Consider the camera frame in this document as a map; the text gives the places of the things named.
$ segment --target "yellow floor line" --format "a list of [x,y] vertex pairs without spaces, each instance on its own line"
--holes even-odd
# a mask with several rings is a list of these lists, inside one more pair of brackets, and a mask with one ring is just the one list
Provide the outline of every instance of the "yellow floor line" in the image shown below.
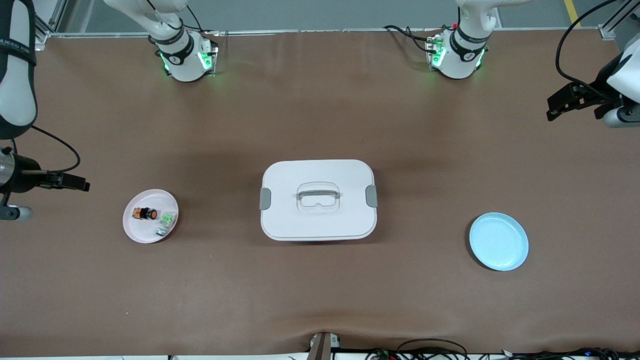
[[575,11],[575,6],[573,5],[573,0],[564,0],[564,5],[566,6],[566,12],[569,13],[569,19],[571,19],[571,23],[578,19],[578,13]]

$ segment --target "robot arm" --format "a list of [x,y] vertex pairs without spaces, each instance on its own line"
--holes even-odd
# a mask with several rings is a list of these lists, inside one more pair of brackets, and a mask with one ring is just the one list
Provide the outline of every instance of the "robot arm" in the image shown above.
[[532,0],[456,0],[460,19],[455,29],[445,29],[428,46],[429,64],[443,75],[464,79],[480,66],[487,40],[497,19],[491,13],[501,6],[517,6]]
[[[38,106],[33,90],[35,10],[31,0],[0,1],[0,139],[25,133],[36,119]],[[34,187],[89,190],[84,178],[42,170],[33,159],[15,149],[0,149],[0,220],[26,220],[31,210],[7,205],[11,193]]]
[[568,111],[598,105],[594,110],[595,118],[602,119],[607,127],[639,127],[639,79],[640,39],[605,65],[589,84],[590,88],[571,82],[551,95],[547,99],[547,120],[553,121]]
[[177,13],[187,0],[104,0],[137,22],[160,49],[164,67],[176,80],[196,81],[214,71],[218,45],[195,31],[187,31]]
[[22,135],[36,119],[35,65],[33,3],[0,2],[0,139]]

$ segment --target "white storage box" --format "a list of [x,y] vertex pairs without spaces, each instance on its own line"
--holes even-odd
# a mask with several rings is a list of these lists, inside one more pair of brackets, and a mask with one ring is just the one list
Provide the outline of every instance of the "white storage box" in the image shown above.
[[274,240],[362,239],[377,207],[373,171],[360,160],[281,161],[262,178],[260,222]]

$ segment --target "black cable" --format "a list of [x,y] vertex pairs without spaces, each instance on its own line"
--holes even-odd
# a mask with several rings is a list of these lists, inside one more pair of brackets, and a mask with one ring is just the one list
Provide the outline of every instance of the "black cable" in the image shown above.
[[[405,32],[404,30],[402,30],[401,28],[398,28],[398,27],[397,27],[397,26],[395,26],[395,25],[387,25],[387,26],[385,26],[385,27],[384,27],[384,29],[387,29],[387,30],[388,30],[388,29],[398,30],[398,32],[400,32],[400,34],[402,34],[402,35],[404,35],[404,36],[406,36],[406,37],[412,37],[411,35],[409,35],[409,33]],[[413,38],[415,38],[416,40],[420,40],[420,41],[427,41],[427,38],[423,38],[423,37],[416,37],[416,36],[413,36]]]
[[69,145],[66,141],[62,140],[61,138],[57,137],[56,135],[53,135],[52,133],[50,133],[50,132],[48,132],[46,130],[40,129],[39,127],[37,127],[35,125],[31,125],[31,128],[34,129],[34,130],[37,130],[37,131],[39,131],[39,132],[41,132],[41,133],[43,133],[43,134],[45,134],[47,136],[50,136],[51,138],[53,138],[53,139],[55,139],[57,141],[59,141],[59,143],[61,143],[62,145],[68,147],[69,150],[71,150],[74,153],[74,155],[76,156],[76,163],[74,164],[74,166],[68,167],[68,168],[64,168],[62,170],[55,170],[55,171],[52,171],[52,172],[57,172],[57,173],[60,174],[60,173],[63,173],[63,172],[71,171],[71,170],[77,168],[80,165],[80,154],[78,154],[78,152],[71,145]]
[[[156,9],[156,7],[151,3],[151,0],[147,0],[147,3],[149,4],[149,6],[151,6],[151,9],[153,9],[155,12],[157,12],[158,10]],[[164,22],[165,24],[167,24],[167,26],[169,26],[170,28],[174,29],[174,30],[179,30],[183,23],[182,23],[182,19],[180,19],[180,28],[174,28],[173,26],[171,26],[171,24],[169,24],[168,22]]]
[[420,46],[420,44],[418,44],[418,41],[416,40],[415,36],[413,35],[413,33],[411,32],[411,28],[409,28],[408,26],[406,27],[407,32],[409,32],[409,36],[413,39],[413,43],[418,47],[418,49],[424,51],[425,53],[429,53],[429,54],[435,54],[436,52],[434,50],[431,49],[425,49],[424,47]]
[[204,31],[202,29],[202,25],[200,25],[200,21],[196,17],[196,14],[193,13],[193,10],[191,10],[191,7],[189,5],[187,5],[187,10],[189,10],[189,12],[191,13],[191,16],[193,17],[193,20],[196,20],[196,24],[198,24],[198,29],[200,29],[200,31]]
[[455,341],[451,341],[451,340],[447,340],[447,339],[439,339],[439,338],[423,338],[423,339],[413,339],[413,340],[408,340],[405,341],[404,343],[398,345],[398,348],[396,349],[396,351],[400,351],[400,349],[405,346],[408,345],[410,343],[423,343],[426,341],[435,341],[435,342],[439,342],[439,343],[448,343],[451,345],[456,345],[457,347],[461,348],[462,351],[465,352],[465,354],[468,354],[467,352],[467,348],[465,348],[464,346],[460,345],[459,343],[455,342]]
[[640,357],[640,351],[637,352],[621,352],[608,348],[580,348],[570,352],[538,352],[535,354],[514,354],[509,360],[565,360],[574,359],[573,356],[591,356],[597,357],[599,360],[633,360]]
[[602,2],[599,5],[594,6],[593,8],[587,10],[587,12],[583,13],[578,19],[575,19],[575,21],[573,22],[573,24],[571,24],[569,26],[569,28],[567,28],[567,30],[564,32],[564,34],[562,35],[562,37],[560,38],[560,42],[558,43],[558,48],[556,50],[556,70],[558,71],[558,74],[560,74],[563,78],[573,81],[574,83],[578,83],[584,87],[586,87],[587,89],[593,91],[594,93],[598,94],[600,97],[603,97],[604,99],[607,99],[608,101],[614,101],[614,99],[611,99],[609,96],[605,96],[604,94],[602,94],[601,92],[599,92],[598,90],[594,89],[591,85],[585,83],[582,80],[579,80],[577,78],[574,78],[573,76],[569,76],[567,75],[561,68],[560,68],[560,52],[562,51],[562,45],[564,44],[564,41],[566,40],[566,37],[569,35],[569,33],[571,32],[571,30],[573,30],[573,28],[576,27],[576,25],[585,17],[589,16],[590,14],[592,14],[593,12],[607,6],[608,4],[611,3],[615,3],[617,0],[606,0],[604,2]]
[[632,14],[637,9],[638,5],[640,5],[640,3],[636,4],[633,8],[629,9],[623,16],[621,16],[620,19],[618,19],[618,22],[613,24],[613,26],[611,26],[611,31],[613,31],[613,29],[616,26],[620,25],[622,20],[626,19],[630,14]]
[[[603,28],[606,28],[606,27],[607,27],[607,25],[609,25],[609,23],[610,23],[610,22],[612,22],[612,21],[613,21],[613,19],[615,19],[615,18],[616,18],[616,16],[617,16],[619,13],[621,13],[621,12],[622,12],[622,10],[623,10],[624,8],[626,8],[626,7],[627,7],[627,6],[628,6],[632,1],[633,1],[633,0],[627,0],[627,2],[626,2],[626,3],[622,4],[622,6],[618,9],[618,11],[616,11],[615,13],[613,13],[613,15],[611,15],[611,17],[609,18],[609,20],[607,20],[607,22],[605,22],[605,23],[604,23],[604,25],[603,25],[602,27],[603,27]],[[627,13],[625,16],[620,17],[620,19],[624,19],[624,18],[625,18],[625,17],[627,17],[627,16],[628,16],[628,13]],[[612,26],[612,27],[611,27],[611,29],[615,28],[619,23],[620,23],[620,22],[618,21],[618,22],[616,23],[616,25],[614,25],[614,26]]]

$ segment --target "pink plate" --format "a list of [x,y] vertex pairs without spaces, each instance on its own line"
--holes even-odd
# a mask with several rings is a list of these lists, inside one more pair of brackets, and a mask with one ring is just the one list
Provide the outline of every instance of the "pink plate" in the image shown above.
[[[162,217],[162,214],[172,211],[175,213],[175,220],[167,234],[160,236],[156,234],[158,220],[136,219],[132,216],[134,208],[156,209],[159,212],[158,218]],[[173,195],[159,189],[147,190],[137,194],[136,197],[131,199],[127,207],[124,209],[124,214],[122,215],[122,227],[124,228],[124,232],[127,233],[127,236],[133,241],[144,244],[162,240],[165,236],[171,233],[171,230],[173,230],[177,221],[178,202],[175,200]]]

